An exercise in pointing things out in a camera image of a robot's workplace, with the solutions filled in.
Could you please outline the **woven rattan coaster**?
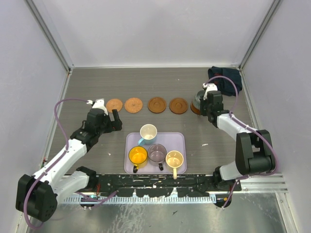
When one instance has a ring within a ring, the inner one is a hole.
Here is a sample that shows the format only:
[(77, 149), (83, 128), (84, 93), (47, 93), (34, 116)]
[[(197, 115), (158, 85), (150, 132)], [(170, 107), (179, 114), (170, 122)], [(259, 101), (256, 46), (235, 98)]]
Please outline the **woven rattan coaster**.
[(195, 113), (195, 114), (197, 114), (197, 115), (200, 115), (200, 114), (201, 114), (201, 113), (200, 113), (200, 110), (197, 109), (197, 108), (193, 105), (193, 103), (190, 104), (190, 109), (192, 110), (193, 113)]
[(129, 98), (125, 102), (124, 107), (127, 112), (135, 114), (135, 113), (138, 113), (142, 109), (143, 103), (142, 103), (142, 100), (139, 98)]
[(122, 109), (123, 102), (120, 99), (111, 99), (107, 102), (106, 108), (108, 112), (112, 113), (112, 110), (116, 109), (118, 112)]

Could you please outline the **grey green mug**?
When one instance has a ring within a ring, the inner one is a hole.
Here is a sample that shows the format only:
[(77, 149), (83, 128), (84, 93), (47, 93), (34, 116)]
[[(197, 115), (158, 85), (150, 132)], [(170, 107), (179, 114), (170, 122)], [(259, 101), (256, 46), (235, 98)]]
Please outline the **grey green mug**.
[(195, 94), (192, 100), (193, 106), (198, 110), (200, 110), (200, 98), (203, 97), (204, 94), (205, 94), (205, 90), (200, 90)]

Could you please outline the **brown wooden coaster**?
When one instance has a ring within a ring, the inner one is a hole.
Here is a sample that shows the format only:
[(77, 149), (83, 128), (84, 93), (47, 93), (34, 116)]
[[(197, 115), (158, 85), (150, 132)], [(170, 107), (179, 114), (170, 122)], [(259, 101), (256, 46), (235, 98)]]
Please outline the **brown wooden coaster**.
[(161, 97), (153, 97), (148, 101), (148, 109), (155, 114), (162, 113), (166, 110), (166, 101)]
[(174, 114), (180, 115), (188, 110), (188, 103), (183, 98), (174, 98), (170, 101), (169, 108)]

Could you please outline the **cream mug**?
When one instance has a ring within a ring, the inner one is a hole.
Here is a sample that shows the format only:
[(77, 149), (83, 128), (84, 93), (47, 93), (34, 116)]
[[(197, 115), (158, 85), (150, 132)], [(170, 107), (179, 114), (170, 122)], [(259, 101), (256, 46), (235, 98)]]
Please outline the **cream mug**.
[(166, 164), (173, 174), (173, 179), (177, 179), (177, 171), (184, 163), (184, 156), (177, 150), (172, 150), (166, 155)]

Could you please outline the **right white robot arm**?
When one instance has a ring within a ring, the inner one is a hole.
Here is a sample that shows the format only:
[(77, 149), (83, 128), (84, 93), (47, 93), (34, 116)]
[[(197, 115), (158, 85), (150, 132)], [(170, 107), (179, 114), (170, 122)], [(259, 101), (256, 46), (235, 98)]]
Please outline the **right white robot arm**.
[(276, 156), (270, 133), (254, 129), (224, 109), (220, 91), (206, 91), (200, 96), (200, 114), (216, 128), (224, 131), (236, 142), (235, 161), (215, 168), (213, 185), (225, 191), (230, 181), (249, 175), (270, 175), (276, 170)]

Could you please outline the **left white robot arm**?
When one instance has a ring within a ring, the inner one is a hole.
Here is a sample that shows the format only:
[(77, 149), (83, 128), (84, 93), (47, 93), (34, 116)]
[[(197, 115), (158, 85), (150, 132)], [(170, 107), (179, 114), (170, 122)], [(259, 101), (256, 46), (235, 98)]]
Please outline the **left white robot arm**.
[(104, 133), (120, 131), (122, 121), (118, 111), (113, 119), (103, 109), (92, 108), (82, 126), (74, 131), (60, 152), (33, 175), (24, 174), (17, 184), (16, 209), (41, 222), (49, 220), (59, 202), (81, 189), (93, 192), (97, 188), (96, 171), (81, 166), (69, 177), (63, 176)]

